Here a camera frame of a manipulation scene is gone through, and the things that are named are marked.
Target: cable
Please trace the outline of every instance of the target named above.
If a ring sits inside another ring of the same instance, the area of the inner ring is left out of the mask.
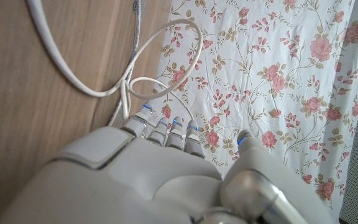
[[[136,53],[136,50],[137,50],[137,46],[139,44],[140,20],[142,18],[142,16],[141,16],[142,10],[141,10],[141,6],[140,6],[140,0],[136,0],[134,2],[134,11],[135,11],[135,15],[136,15],[136,19],[135,19],[136,24],[135,24],[134,44],[133,44],[133,47],[132,47],[131,59],[134,57],[134,55]],[[132,69],[129,71],[129,73],[128,73],[126,79],[125,79],[126,81],[129,81],[131,79]],[[111,116],[111,118],[109,120],[109,123],[107,124],[108,126],[112,126],[113,122],[116,120],[118,112],[121,109],[121,106],[122,106],[122,98],[120,96],[118,104],[116,106],[116,109],[114,110],[114,113],[112,114],[112,116]]]
[[[201,33],[201,29],[193,22],[190,21],[188,19],[177,19],[175,21],[170,21],[168,23],[166,23],[163,27],[161,27],[157,32],[155,32],[146,42],[143,46],[140,47],[140,49],[134,54],[133,58],[131,59],[131,61],[129,62],[125,72],[122,74],[121,78],[118,80],[118,82],[110,89],[106,90],[106,91],[94,91],[92,89],[90,89],[89,87],[87,87],[85,84],[83,84],[75,75],[74,73],[70,70],[70,68],[68,67],[68,65],[66,64],[66,62],[64,61],[62,55],[60,54],[55,41],[53,40],[52,34],[50,33],[48,24],[47,24],[47,20],[45,18],[45,14],[44,14],[44,10],[42,9],[42,3],[41,0],[28,0],[28,5],[29,5],[29,9],[30,9],[30,13],[31,16],[34,20],[35,26],[39,32],[39,35],[42,39],[42,42],[45,45],[45,48],[47,49],[48,53],[50,54],[52,60],[55,62],[55,64],[57,65],[57,67],[60,69],[60,71],[63,73],[63,75],[74,85],[76,86],[79,90],[81,90],[82,92],[88,94],[89,96],[93,96],[93,97],[104,97],[104,96],[109,96],[111,94],[113,94],[115,91],[118,90],[118,88],[121,87],[121,101],[122,101],[122,108],[123,108],[123,113],[124,113],[124,117],[128,116],[128,112],[129,112],[129,106],[130,106],[130,99],[128,99],[129,97],[128,94],[126,93],[127,91],[129,93],[131,93],[132,95],[134,95],[135,97],[138,97],[140,99],[144,99],[144,100],[151,100],[151,99],[156,99],[159,98],[161,96],[166,95],[167,93],[171,93],[176,99],[179,100],[179,102],[186,108],[187,112],[189,112],[189,115],[191,116],[191,118],[193,119],[193,115],[191,114],[190,110],[187,108],[187,106],[184,104],[184,102],[182,102],[172,91],[176,88],[178,88],[185,80],[186,78],[188,78],[188,76],[190,75],[190,72],[194,69],[196,62],[198,60],[198,58],[200,57],[201,54],[201,48],[202,48],[202,43],[203,43],[203,35]],[[175,82],[173,85],[167,87],[165,86],[163,83],[161,83],[160,81],[154,80],[152,78],[147,78],[147,77],[139,77],[139,78],[135,78],[133,79],[131,82],[129,82],[129,85],[127,87],[127,80],[126,78],[128,78],[128,80],[131,77],[131,71],[132,68],[135,64],[135,61],[137,60],[137,58],[139,57],[139,55],[142,53],[142,51],[146,48],[146,46],[148,46],[150,44],[150,42],[161,32],[165,31],[166,28],[173,26],[175,24],[188,24],[190,26],[192,26],[193,28],[195,28],[195,30],[197,31],[198,34],[198,46],[196,49],[196,53],[195,53],[195,57],[193,59],[193,62],[190,64],[190,66],[185,70],[184,75],[182,76],[182,78],[180,80],[178,80],[177,82]],[[139,82],[139,81],[151,81],[151,82],[155,82],[158,83],[162,86],[164,86],[164,88],[166,88],[166,90],[158,92],[156,94],[152,94],[152,95],[141,95],[136,93],[133,89],[132,86],[134,83]]]

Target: robotic hand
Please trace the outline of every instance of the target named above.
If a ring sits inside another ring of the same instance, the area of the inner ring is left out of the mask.
[[[0,223],[334,223],[308,185],[250,132],[224,180],[204,155],[197,123],[160,120],[141,138],[149,105],[120,129],[105,127],[60,151]]]

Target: robot finger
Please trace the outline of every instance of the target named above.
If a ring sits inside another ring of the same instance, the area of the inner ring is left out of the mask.
[[[171,131],[167,138],[166,147],[174,147],[183,150],[181,117],[177,116],[172,123]]]
[[[154,144],[158,146],[163,146],[167,129],[168,129],[168,119],[167,118],[160,119],[154,130],[148,136],[147,140],[152,141]]]
[[[185,140],[185,152],[205,158],[203,154],[203,148],[198,138],[198,126],[195,120],[191,120],[187,125],[186,140]]]
[[[153,113],[153,109],[149,103],[150,102],[147,101],[134,116],[131,116],[127,120],[121,129],[133,134],[135,137],[141,137],[144,133],[146,123]]]

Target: floral fabric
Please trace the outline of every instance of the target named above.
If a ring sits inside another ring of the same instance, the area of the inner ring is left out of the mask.
[[[174,0],[169,19],[179,18],[203,31],[201,57],[175,93],[198,122],[206,160],[225,175],[249,129],[337,219],[358,119],[358,1]],[[195,37],[190,26],[167,29],[158,80],[183,76]],[[190,118],[172,95],[155,103],[155,121]]]

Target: wooden panel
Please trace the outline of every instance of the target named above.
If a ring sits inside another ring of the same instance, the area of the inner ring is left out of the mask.
[[[148,3],[141,43],[167,21],[170,7],[169,1]],[[94,90],[115,83],[131,54],[132,1],[43,4],[55,41],[78,78]],[[162,37],[140,59],[137,76],[155,76]],[[0,212],[56,150],[106,125],[118,97],[97,99],[74,89],[45,53],[25,1],[0,0]]]

